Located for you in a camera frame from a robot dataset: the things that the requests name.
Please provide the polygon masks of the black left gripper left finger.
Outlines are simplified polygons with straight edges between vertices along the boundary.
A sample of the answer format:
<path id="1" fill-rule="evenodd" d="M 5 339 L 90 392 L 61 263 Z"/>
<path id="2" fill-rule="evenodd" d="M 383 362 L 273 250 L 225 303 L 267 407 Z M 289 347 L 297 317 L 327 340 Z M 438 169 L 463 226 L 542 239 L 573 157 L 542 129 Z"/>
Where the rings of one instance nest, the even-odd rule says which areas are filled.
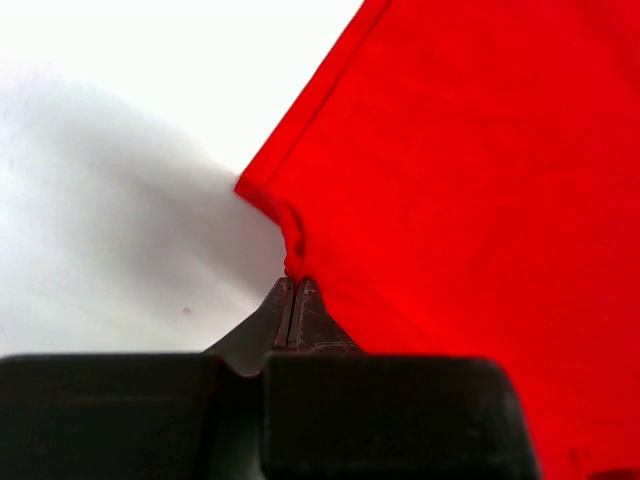
<path id="1" fill-rule="evenodd" d="M 253 409 L 294 287 L 196 353 L 23 354 L 1 361 L 5 479 L 198 479 L 226 408 Z"/>

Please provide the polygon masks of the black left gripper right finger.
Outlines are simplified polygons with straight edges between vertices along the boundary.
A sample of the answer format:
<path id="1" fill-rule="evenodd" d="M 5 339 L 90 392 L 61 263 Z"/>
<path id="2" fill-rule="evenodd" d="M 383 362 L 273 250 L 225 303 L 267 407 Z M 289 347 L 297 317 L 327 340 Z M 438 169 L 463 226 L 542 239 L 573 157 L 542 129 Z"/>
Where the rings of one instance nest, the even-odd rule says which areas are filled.
<path id="1" fill-rule="evenodd" d="M 262 375 L 268 479 L 536 479 L 504 370 L 477 357 L 367 354 L 317 283 L 296 291 L 286 342 Z"/>

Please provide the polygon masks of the red t-shirt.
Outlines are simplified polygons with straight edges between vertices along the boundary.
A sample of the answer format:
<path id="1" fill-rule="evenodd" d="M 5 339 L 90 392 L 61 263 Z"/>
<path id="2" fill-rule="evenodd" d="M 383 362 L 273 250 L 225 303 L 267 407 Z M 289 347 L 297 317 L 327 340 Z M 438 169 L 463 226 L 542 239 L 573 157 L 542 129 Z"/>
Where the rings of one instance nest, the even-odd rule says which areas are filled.
<path id="1" fill-rule="evenodd" d="M 547 479 L 639 475 L 639 5 L 366 1 L 239 178 L 366 350 L 490 357 Z"/>

